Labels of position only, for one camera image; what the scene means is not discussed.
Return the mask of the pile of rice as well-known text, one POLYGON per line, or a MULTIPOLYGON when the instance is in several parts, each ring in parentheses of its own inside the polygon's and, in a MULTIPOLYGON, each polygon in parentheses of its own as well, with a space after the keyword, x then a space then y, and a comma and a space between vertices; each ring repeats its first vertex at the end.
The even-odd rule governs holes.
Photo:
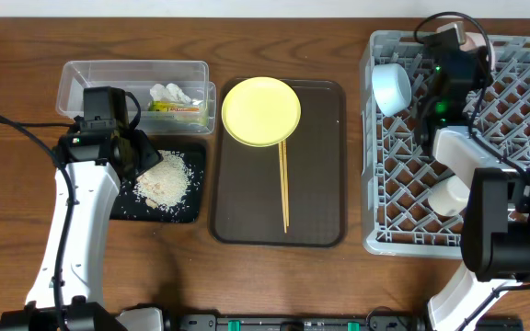
POLYGON ((160 154, 163 160, 137 178, 133 192, 151 208, 177 212, 185 206, 194 175, 182 153, 161 150, 160 154))

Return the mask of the white bowl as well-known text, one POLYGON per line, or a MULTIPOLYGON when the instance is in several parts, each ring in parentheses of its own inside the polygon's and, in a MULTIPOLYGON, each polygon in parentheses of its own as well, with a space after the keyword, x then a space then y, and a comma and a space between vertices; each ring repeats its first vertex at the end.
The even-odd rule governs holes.
POLYGON ((496 56, 492 42, 486 42, 484 37, 480 33, 466 32, 464 41, 465 42, 459 46, 459 49, 461 51, 472 51, 479 47, 488 45, 492 55, 492 61, 494 63, 496 62, 496 56))

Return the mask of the green orange snack wrapper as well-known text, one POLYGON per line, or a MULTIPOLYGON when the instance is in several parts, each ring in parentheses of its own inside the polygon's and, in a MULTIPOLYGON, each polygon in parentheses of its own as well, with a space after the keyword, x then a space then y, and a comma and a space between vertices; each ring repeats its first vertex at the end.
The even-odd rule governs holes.
POLYGON ((152 101, 148 107, 151 112, 161 113, 200 113, 201 109, 197 106, 173 103, 167 101, 152 101))

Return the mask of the white tissue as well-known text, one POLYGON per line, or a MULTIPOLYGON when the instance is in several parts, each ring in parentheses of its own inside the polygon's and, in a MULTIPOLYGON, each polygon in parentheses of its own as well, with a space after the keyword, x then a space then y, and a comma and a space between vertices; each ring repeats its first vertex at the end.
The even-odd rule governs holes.
POLYGON ((194 99, 186 95, 183 90, 174 83, 165 86, 155 84, 149 90, 149 94, 154 102, 167 102, 183 106, 199 106, 200 99, 194 99))

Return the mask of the light blue bowl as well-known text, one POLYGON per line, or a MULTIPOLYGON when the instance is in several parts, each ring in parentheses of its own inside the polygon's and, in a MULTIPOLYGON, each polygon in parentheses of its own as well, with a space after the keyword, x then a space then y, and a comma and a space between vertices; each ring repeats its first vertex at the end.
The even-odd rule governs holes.
POLYGON ((384 116, 391 117, 411 103, 409 77, 397 63, 379 64, 373 69, 372 89, 375 102, 384 116))

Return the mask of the yellow plate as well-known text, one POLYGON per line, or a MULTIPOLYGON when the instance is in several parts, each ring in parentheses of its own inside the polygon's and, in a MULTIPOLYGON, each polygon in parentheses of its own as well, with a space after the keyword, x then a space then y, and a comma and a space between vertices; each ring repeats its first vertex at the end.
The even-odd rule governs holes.
POLYGON ((238 142, 268 147, 286 140, 301 115, 296 92, 282 80, 262 76, 245 79, 227 92, 221 118, 238 142))

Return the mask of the white cup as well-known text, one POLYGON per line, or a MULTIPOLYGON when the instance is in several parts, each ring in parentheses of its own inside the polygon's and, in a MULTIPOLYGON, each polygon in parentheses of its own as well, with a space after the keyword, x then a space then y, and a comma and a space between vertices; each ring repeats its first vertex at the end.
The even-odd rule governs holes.
POLYGON ((442 216, 455 216, 466 206, 469 188, 457 176, 449 177, 432 187, 428 198, 434 212, 442 216))

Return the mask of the wooden chopstick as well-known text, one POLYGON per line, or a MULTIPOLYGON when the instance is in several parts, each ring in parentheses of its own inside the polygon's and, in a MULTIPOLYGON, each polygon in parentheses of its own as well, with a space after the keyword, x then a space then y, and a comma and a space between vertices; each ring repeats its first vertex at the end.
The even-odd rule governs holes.
POLYGON ((280 168, 280 181, 281 181, 281 194, 282 194, 282 221, 283 221, 283 231, 284 231, 284 191, 283 191, 283 171, 282 171, 282 142, 278 143, 278 152, 279 152, 279 168, 280 168))
POLYGON ((288 181, 288 162, 287 162, 287 144, 286 141, 282 141, 282 171, 283 171, 283 191, 284 191, 284 232, 290 226, 290 211, 289 211, 289 181, 288 181))

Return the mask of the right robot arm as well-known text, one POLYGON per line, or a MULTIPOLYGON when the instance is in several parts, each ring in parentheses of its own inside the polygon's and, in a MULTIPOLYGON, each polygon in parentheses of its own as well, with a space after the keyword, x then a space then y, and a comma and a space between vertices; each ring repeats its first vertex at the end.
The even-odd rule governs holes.
POLYGON ((435 74, 413 108, 414 140, 453 171, 467 189, 461 234, 463 262, 427 303, 425 330, 473 330, 479 318, 511 291, 530 290, 530 170, 479 138, 467 95, 492 85, 494 56, 483 35, 473 41, 462 23, 415 39, 433 57, 435 74))

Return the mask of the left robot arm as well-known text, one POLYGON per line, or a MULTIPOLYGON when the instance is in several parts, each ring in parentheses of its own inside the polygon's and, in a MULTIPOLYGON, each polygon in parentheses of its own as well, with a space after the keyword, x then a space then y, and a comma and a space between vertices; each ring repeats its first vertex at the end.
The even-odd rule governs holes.
POLYGON ((39 274, 23 309, 4 312, 1 330, 122 330, 103 303, 103 258, 110 213, 122 182, 162 161, 128 117, 132 93, 90 87, 84 114, 46 154, 56 168, 52 225, 39 274))

